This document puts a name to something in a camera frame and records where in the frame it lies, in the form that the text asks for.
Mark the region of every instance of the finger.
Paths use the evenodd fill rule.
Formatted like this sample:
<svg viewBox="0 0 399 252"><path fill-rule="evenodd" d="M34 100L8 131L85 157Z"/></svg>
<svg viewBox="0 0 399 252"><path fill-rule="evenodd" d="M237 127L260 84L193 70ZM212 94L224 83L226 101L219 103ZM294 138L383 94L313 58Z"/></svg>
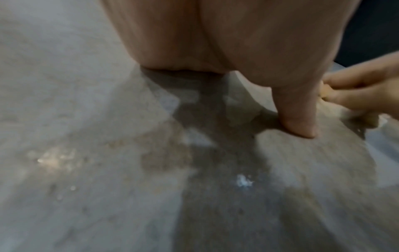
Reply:
<svg viewBox="0 0 399 252"><path fill-rule="evenodd" d="M316 102L318 85L272 88L273 100L281 124L290 132L314 138L317 135Z"/></svg>
<svg viewBox="0 0 399 252"><path fill-rule="evenodd" d="M358 86L369 86L384 80L381 68L371 68L369 62L361 63L334 73L326 73L323 82L334 89L349 89Z"/></svg>
<svg viewBox="0 0 399 252"><path fill-rule="evenodd" d="M351 110L372 110L392 114L399 105L398 91L396 86L387 81L365 88L331 91L325 100Z"/></svg>

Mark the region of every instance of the wet floor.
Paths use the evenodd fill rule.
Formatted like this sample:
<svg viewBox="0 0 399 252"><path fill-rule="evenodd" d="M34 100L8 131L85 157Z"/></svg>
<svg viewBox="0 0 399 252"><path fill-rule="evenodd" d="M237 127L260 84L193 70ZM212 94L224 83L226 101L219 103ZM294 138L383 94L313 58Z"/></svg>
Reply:
<svg viewBox="0 0 399 252"><path fill-rule="evenodd" d="M397 251L398 122L291 136L237 73L135 64L97 1L2 1L0 96L0 252Z"/></svg>

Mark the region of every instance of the white debris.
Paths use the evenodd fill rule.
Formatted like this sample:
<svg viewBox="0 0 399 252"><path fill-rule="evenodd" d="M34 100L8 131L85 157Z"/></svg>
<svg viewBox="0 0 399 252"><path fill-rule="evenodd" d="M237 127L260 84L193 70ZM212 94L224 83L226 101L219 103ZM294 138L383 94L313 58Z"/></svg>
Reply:
<svg viewBox="0 0 399 252"><path fill-rule="evenodd" d="M253 183L253 181L247 179L243 174L237 175L237 185L239 187L249 187L252 186Z"/></svg>

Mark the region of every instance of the bare skin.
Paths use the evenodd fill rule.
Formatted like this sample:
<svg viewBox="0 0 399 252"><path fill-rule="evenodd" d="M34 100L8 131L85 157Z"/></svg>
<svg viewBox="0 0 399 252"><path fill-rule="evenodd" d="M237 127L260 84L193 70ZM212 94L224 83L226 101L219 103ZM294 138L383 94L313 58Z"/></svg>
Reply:
<svg viewBox="0 0 399 252"><path fill-rule="evenodd" d="M327 74L323 81L338 89L329 93L327 101L399 119L399 52Z"/></svg>
<svg viewBox="0 0 399 252"><path fill-rule="evenodd" d="M315 137L318 84L360 0L101 0L151 69L227 73L272 88L281 124Z"/></svg>

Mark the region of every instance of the gray floor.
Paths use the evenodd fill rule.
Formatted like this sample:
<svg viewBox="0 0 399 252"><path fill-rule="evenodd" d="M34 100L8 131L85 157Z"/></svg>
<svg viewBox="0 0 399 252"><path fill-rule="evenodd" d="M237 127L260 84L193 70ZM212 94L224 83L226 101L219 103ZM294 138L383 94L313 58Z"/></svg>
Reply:
<svg viewBox="0 0 399 252"><path fill-rule="evenodd" d="M0 2L0 97L0 252L398 251L396 122L291 136L237 73L141 69L94 0Z"/></svg>

